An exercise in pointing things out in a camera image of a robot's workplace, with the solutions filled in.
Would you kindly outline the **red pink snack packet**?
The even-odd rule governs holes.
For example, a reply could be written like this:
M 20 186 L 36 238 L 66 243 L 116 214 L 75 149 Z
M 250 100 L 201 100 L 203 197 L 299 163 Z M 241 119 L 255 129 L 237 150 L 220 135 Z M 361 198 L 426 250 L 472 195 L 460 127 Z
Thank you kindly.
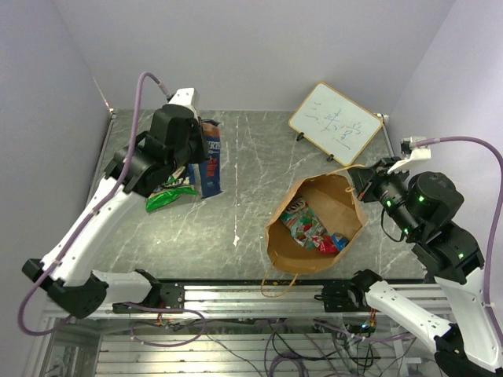
M 320 254 L 338 254 L 339 249 L 334 243 L 332 237 L 327 234 L 314 235 L 311 237 L 314 248 Z

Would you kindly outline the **blue M&M's candy packet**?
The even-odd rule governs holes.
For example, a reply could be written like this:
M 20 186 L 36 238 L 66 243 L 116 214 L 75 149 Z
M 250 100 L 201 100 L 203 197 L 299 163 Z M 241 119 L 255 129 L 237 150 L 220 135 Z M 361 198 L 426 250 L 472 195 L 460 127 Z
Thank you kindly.
M 339 233 L 333 233 L 331 239 L 338 252 L 341 252 L 349 244 L 348 238 Z

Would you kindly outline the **blue Burts chips bag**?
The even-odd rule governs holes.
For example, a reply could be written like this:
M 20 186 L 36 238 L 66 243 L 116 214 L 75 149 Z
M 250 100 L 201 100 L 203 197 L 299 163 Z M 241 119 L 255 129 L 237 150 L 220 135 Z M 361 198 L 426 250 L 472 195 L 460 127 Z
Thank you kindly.
M 202 127 L 208 148 L 208 159 L 199 165 L 201 193 L 203 198 L 222 192 L 220 185 L 221 134 L 219 122 L 204 119 Z

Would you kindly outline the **brown paper bag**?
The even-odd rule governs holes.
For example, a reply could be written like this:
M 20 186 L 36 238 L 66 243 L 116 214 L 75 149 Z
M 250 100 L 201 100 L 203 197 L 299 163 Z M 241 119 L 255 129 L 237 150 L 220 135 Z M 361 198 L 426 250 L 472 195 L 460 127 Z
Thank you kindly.
M 300 275 L 318 273 L 335 265 L 347 253 L 368 218 L 344 167 L 297 181 L 266 226 L 269 271 L 289 273 L 293 278 L 279 294 L 267 292 L 266 278 L 261 294 L 266 298 L 286 295 Z

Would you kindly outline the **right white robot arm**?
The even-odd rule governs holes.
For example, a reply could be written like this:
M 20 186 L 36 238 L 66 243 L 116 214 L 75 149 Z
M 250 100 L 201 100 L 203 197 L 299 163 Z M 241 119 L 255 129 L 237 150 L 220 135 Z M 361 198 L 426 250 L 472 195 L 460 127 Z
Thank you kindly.
M 433 352 L 447 376 L 500 376 L 502 340 L 483 301 L 485 261 L 475 237 L 453 222 L 464 202 L 455 184 L 430 171 L 406 183 L 407 173 L 379 166 L 351 168 L 349 175 L 356 198 L 379 203 L 398 226 L 453 319 L 427 311 L 370 269 L 355 273 L 347 304 L 357 311 L 369 306 L 400 324 Z

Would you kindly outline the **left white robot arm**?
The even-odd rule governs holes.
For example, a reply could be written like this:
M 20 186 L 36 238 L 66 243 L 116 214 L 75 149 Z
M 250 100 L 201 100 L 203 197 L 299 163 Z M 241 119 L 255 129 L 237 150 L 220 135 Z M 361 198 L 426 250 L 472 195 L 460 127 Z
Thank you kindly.
M 39 282 L 48 297 L 83 319 L 102 305 L 133 302 L 151 312 L 160 304 L 160 282 L 143 269 L 103 273 L 94 269 L 102 244 L 136 206 L 187 164 L 207 158 L 200 117 L 191 104 L 165 104 L 149 130 L 116 151 L 93 199 L 64 239 L 44 258 L 29 259 L 22 271 Z

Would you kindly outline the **Fox's mint blossom candy bag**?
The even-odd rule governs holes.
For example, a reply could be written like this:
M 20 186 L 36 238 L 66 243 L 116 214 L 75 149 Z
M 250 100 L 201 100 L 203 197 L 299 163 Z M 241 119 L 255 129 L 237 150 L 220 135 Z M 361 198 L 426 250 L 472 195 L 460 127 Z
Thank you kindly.
M 326 234 L 326 228 L 302 196 L 296 197 L 283 210 L 280 220 L 294 241 L 306 249 L 314 248 L 312 236 Z

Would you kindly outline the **green Chuba chips bag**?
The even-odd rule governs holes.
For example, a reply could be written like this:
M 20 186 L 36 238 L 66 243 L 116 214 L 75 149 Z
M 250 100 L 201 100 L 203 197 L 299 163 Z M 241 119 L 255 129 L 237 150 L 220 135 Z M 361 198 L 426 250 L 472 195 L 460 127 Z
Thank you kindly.
M 183 195 L 196 195 L 197 191 L 191 186 L 178 186 L 173 188 L 164 188 L 158 192 L 153 193 L 147 200 L 145 204 L 145 210 L 147 213 L 151 213 L 155 210 L 159 210 L 166 205 L 173 203 L 180 196 Z

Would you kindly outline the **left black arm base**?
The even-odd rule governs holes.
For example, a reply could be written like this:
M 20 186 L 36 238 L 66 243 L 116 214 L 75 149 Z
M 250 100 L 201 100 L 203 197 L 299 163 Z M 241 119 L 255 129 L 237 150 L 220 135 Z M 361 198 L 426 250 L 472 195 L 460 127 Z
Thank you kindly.
M 160 310 L 180 313 L 184 309 L 184 303 L 184 287 L 178 283 L 169 283 L 154 287 L 145 299 L 133 305 L 115 303 L 112 305 L 112 311 L 116 314 L 160 313 Z

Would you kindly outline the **blue Kettle vinegar chips bag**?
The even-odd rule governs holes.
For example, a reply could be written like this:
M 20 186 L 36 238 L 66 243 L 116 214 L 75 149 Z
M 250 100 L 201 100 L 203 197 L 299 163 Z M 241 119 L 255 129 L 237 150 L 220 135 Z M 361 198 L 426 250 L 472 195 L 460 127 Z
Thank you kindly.
M 158 186 L 154 193 L 165 192 L 174 189 L 195 189 L 195 174 L 192 165 L 187 165 L 177 169 L 166 182 Z

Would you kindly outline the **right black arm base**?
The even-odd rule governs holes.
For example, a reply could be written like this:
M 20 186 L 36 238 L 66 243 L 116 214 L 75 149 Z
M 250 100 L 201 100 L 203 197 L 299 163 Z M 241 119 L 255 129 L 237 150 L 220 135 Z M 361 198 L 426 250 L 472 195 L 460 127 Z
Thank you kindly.
M 357 271 L 349 280 L 333 280 L 325 284 L 314 299 L 322 302 L 326 313 L 370 311 L 365 294 L 383 278 L 370 269 Z

